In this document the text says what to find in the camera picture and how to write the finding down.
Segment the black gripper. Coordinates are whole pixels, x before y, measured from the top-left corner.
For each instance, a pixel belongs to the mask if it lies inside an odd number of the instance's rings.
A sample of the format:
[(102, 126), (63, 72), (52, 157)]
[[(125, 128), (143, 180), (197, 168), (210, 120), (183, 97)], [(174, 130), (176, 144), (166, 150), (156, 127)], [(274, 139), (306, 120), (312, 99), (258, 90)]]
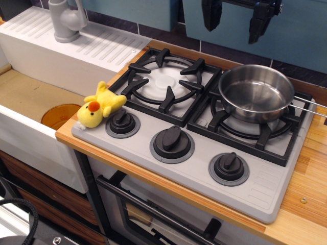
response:
[[(226, 0), (223, 2), (253, 10), (249, 27), (249, 44), (256, 43), (265, 34), (271, 18), (278, 16), (282, 11), (282, 1)], [(222, 1), (202, 0), (201, 7), (204, 25), (211, 32), (220, 24)]]

